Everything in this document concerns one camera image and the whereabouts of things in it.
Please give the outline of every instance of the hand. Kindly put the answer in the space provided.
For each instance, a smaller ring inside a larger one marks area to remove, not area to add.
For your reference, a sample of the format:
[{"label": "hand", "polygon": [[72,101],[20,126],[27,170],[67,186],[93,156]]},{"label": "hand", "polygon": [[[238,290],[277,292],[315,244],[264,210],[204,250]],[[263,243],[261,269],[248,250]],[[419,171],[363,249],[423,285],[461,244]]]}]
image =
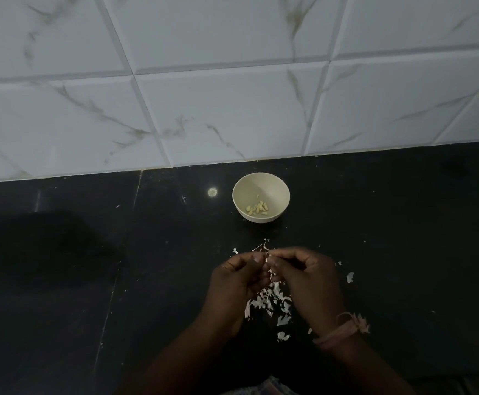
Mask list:
[{"label": "hand", "polygon": [[209,330],[227,338],[239,332],[247,301],[269,285],[269,272],[262,271],[266,256],[263,252],[238,254],[214,269],[199,315]]},{"label": "hand", "polygon": [[[297,259],[297,269],[287,259]],[[338,327],[336,317],[345,311],[333,259],[302,247],[269,251],[267,258],[275,275],[272,281],[285,279],[293,304],[313,331],[324,336]]]}]

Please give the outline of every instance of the person's right arm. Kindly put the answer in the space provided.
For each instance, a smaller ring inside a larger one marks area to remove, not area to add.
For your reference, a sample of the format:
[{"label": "person's right arm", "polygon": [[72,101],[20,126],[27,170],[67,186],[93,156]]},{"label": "person's right arm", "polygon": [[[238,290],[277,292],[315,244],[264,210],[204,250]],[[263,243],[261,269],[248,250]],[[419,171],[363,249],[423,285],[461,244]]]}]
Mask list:
[{"label": "person's right arm", "polygon": [[[303,270],[295,268],[288,259],[301,262]],[[273,281],[287,281],[296,310],[319,337],[338,327],[336,317],[345,312],[345,307],[331,258],[305,248],[290,247],[270,250],[266,265],[276,273]],[[415,394],[359,334],[329,351],[346,366],[364,393]]]}]

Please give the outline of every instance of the person's right hand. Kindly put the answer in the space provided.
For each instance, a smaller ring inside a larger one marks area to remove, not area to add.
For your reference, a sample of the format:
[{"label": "person's right hand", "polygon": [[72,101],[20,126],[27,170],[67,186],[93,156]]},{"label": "person's right hand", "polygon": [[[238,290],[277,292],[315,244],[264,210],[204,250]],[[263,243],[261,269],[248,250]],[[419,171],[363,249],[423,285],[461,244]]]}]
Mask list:
[{"label": "person's right hand", "polygon": [[[296,259],[302,270],[287,259]],[[324,336],[338,327],[336,317],[345,311],[333,259],[303,247],[269,251],[266,264],[276,273],[272,281],[285,279],[296,310],[313,331]]]}]

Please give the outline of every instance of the wristband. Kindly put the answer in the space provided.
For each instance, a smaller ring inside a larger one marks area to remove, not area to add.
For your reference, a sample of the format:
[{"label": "wristband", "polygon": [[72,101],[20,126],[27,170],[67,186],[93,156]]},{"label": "wristband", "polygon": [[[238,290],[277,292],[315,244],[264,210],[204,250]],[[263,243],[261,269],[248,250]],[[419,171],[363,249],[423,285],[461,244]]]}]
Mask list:
[{"label": "wristband", "polygon": [[359,313],[356,316],[354,313],[343,312],[336,317],[336,324],[338,324],[338,319],[343,314],[349,315],[350,319],[346,321],[343,325],[339,326],[337,329],[331,331],[329,334],[324,335],[321,338],[313,340],[313,343],[318,345],[318,347],[324,351],[328,351],[335,345],[344,341],[346,338],[349,338],[354,333],[360,331],[361,333],[369,333],[370,325],[365,318]]}]

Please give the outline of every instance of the bowl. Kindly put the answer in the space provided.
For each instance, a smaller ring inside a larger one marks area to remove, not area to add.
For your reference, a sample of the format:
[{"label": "bowl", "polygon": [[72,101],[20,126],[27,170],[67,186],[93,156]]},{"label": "bowl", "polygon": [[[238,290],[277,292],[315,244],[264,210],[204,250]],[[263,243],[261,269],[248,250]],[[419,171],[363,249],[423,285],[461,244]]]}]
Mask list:
[{"label": "bowl", "polygon": [[[270,173],[256,172],[243,176],[232,190],[232,201],[238,212],[254,223],[269,223],[278,219],[291,200],[291,193],[285,182]],[[249,215],[248,206],[255,206],[260,201],[267,204],[266,215],[261,212]]]}]

